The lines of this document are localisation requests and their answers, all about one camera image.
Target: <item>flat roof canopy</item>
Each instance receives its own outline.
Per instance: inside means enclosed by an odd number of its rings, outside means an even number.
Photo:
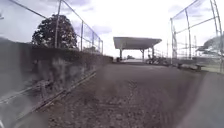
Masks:
[[[148,49],[161,42],[161,39],[136,38],[136,37],[114,37],[116,49]]]

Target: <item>concrete wall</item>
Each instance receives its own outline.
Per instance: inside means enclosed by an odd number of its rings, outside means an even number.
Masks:
[[[0,42],[0,120],[10,124],[112,60],[79,51]]]

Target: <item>gravel ground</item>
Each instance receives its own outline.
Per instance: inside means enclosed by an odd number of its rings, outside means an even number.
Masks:
[[[203,73],[175,68],[108,65],[20,127],[173,128],[193,103],[202,78]]]

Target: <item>sky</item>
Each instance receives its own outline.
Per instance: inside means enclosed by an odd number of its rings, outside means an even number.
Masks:
[[[50,17],[57,13],[58,0],[15,0],[30,9]],[[119,50],[114,48],[114,36],[160,38],[163,41],[155,48],[161,54],[167,55],[167,42],[169,43],[168,55],[171,56],[171,27],[170,17],[173,17],[184,7],[192,3],[192,0],[65,0],[80,15],[80,17],[95,31],[104,42],[104,54],[117,57]],[[212,17],[209,0],[201,0],[188,9],[191,25]],[[221,20],[224,18],[224,2],[216,0],[219,7]],[[0,13],[4,17],[0,20],[0,36],[13,41],[29,42],[33,32],[43,20],[42,17],[31,13],[9,2],[0,0]],[[81,20],[62,3],[61,14],[66,15],[72,22],[76,33],[80,34]],[[187,27],[185,13],[174,19],[175,30],[180,31]],[[91,31],[85,25],[84,37],[91,39]],[[185,47],[181,43],[189,40],[188,31],[177,35],[178,47]],[[215,36],[214,20],[191,30],[195,35],[197,45]],[[131,55],[141,57],[138,50],[127,50],[124,56]]]

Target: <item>tree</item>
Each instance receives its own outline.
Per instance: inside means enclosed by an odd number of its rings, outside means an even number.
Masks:
[[[222,39],[222,43],[224,43],[223,35],[209,39],[208,41],[204,43],[203,46],[199,47],[197,51],[201,51],[203,54],[207,54],[207,55],[222,56],[220,52],[221,39]]]
[[[56,23],[57,15],[43,20],[33,34],[32,43],[55,47]],[[76,33],[70,20],[64,15],[59,15],[57,48],[74,48],[77,46],[76,43]]]

